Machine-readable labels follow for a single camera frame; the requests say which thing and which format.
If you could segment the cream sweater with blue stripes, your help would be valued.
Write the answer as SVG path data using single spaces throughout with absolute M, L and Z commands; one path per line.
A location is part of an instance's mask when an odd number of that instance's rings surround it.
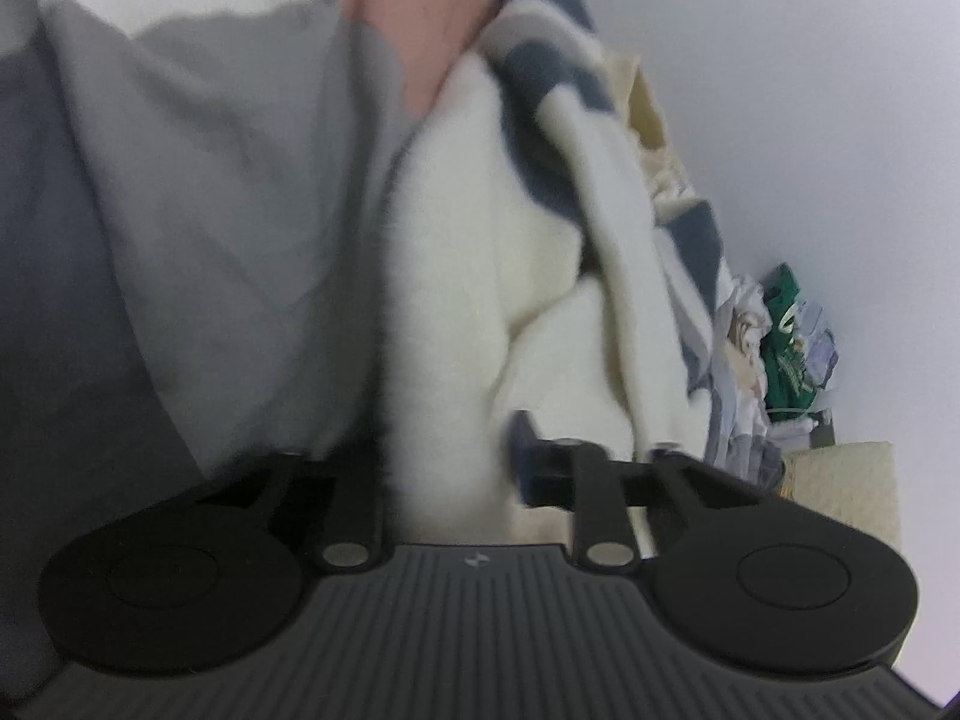
M 503 0 L 405 153 L 386 231 L 387 478 L 413 543 L 560 541 L 509 426 L 711 457 L 715 218 L 625 109 L 583 0 Z

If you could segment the white crumpled cloth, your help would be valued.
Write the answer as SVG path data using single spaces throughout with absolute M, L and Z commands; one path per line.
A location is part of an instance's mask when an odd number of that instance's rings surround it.
M 784 470 L 781 450 L 770 437 L 768 377 L 761 359 L 770 312 L 761 284 L 748 275 L 732 278 L 722 297 L 709 369 L 713 411 L 704 461 L 740 481 L 776 491 Z

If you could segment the cream textured cushion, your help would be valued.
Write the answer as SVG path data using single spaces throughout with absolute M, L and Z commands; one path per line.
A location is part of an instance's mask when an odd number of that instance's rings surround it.
M 901 551 L 893 445 L 855 442 L 784 456 L 781 495 Z

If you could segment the green plastic bag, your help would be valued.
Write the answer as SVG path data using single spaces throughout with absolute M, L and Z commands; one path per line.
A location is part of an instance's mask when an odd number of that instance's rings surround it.
M 797 336 L 800 286 L 786 263 L 766 278 L 763 302 L 771 320 L 770 330 L 761 340 L 766 411 L 773 421 L 786 421 L 809 410 L 817 394 Z

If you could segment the clear plastic package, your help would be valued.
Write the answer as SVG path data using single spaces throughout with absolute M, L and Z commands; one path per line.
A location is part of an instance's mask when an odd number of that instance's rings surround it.
M 815 387 L 827 388 L 839 354 L 822 305 L 815 301 L 800 301 L 794 317 L 794 340 L 807 377 Z

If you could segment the patchwork pastel bed cover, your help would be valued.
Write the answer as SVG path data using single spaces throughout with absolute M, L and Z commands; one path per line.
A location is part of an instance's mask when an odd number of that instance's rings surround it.
M 2 0 L 2 694 L 52 553 L 370 408 L 394 164 L 500 0 Z

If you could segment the wall power socket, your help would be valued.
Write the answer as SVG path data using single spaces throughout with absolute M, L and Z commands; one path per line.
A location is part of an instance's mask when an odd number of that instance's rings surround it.
M 814 422 L 814 429 L 809 434 L 809 447 L 811 449 L 833 447 L 836 444 L 836 437 L 832 411 L 815 411 L 811 420 Z

